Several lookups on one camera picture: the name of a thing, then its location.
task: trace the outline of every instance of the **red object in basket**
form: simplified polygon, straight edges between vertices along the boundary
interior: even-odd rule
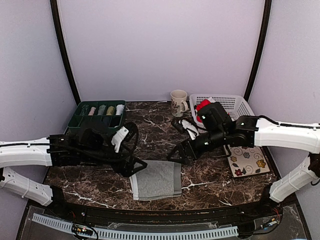
[[[199,112],[200,109],[202,109],[204,106],[211,104],[211,102],[208,99],[203,100],[198,106],[196,106],[196,111]],[[200,123],[202,123],[202,120],[199,116],[196,116],[196,120]]]

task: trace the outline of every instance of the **black pole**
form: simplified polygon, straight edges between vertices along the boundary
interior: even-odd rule
[[[55,28],[55,34],[58,40],[65,73],[68,78],[75,103],[78,105],[81,102],[81,100],[80,100],[79,92],[76,86],[75,78],[71,70],[68,54],[67,54],[66,44],[65,44],[64,35],[62,32],[60,17],[59,17],[58,3],[57,3],[57,0],[50,0],[50,3],[51,3],[51,11],[52,11],[52,18],[53,18],[53,23]]]
[[[256,52],[255,52],[255,56],[254,56],[254,61],[253,61],[249,81],[248,81],[248,84],[246,86],[245,93],[244,93],[244,99],[246,101],[249,100],[252,88],[254,87],[254,83],[256,80],[256,76],[257,76],[257,72],[258,72],[258,68],[259,68],[259,64],[260,64],[260,60],[261,60],[261,56],[262,56],[262,51],[264,49],[266,35],[267,35],[267,29],[268,29],[268,23],[269,23],[269,18],[270,18],[270,12],[271,12],[271,3],[272,3],[272,0],[265,0],[265,2],[264,2],[264,10],[263,10],[263,17],[262,17],[258,45],[256,47]]]

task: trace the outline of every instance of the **perforated basket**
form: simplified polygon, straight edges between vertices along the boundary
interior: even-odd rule
[[[240,116],[243,115],[255,115],[247,101],[242,96],[227,94],[192,94],[189,97],[191,114],[193,120],[199,127],[203,128],[204,125],[201,122],[197,121],[195,107],[209,97],[212,97],[215,101],[221,103],[224,110],[226,110],[226,112],[233,120],[237,120]]]

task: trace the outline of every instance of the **patterned mug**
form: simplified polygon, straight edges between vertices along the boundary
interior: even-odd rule
[[[172,115],[180,118],[184,115],[184,112],[189,109],[186,102],[188,94],[183,90],[174,90],[170,95]]]

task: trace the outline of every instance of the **mug handle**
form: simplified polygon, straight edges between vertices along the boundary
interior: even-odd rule
[[[188,103],[186,101],[182,101],[181,103],[184,105],[184,110],[181,110],[181,112],[184,113],[185,111],[187,111],[189,109]]]

